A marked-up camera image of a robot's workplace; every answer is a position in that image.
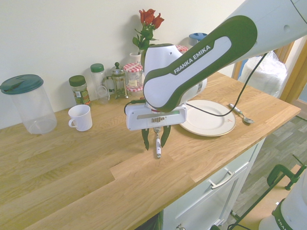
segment white cabinet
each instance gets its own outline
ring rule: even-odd
[[[163,230],[207,230],[223,224],[264,140],[164,209]]]

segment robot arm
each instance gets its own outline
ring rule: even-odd
[[[247,0],[221,25],[180,55],[171,44],[151,46],[145,59],[144,96],[171,112],[221,68],[284,46],[307,34],[307,0]]]

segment red checkered lid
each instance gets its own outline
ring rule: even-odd
[[[138,84],[137,86],[128,86],[127,85],[127,90],[130,92],[138,92],[143,90],[143,84]]]
[[[176,47],[177,47],[177,50],[179,50],[180,52],[187,52],[188,50],[188,47],[186,46],[178,45]]]
[[[124,70],[129,73],[140,72],[143,69],[142,65],[139,63],[129,63],[124,66]]]

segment drawer handle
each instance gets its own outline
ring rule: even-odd
[[[229,177],[226,178],[225,180],[221,181],[219,184],[213,183],[212,180],[210,180],[210,179],[208,180],[208,181],[211,183],[211,185],[212,185],[212,187],[211,187],[212,190],[213,190],[213,189],[216,189],[216,188],[218,188],[218,187],[221,187],[222,185],[224,185],[225,183],[227,183],[227,182],[235,175],[236,172],[228,171],[227,173],[229,174]]]

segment white mug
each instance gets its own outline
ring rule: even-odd
[[[68,125],[72,128],[76,128],[78,131],[89,130],[93,125],[91,108],[88,105],[76,105],[68,111],[68,115],[71,117]]]

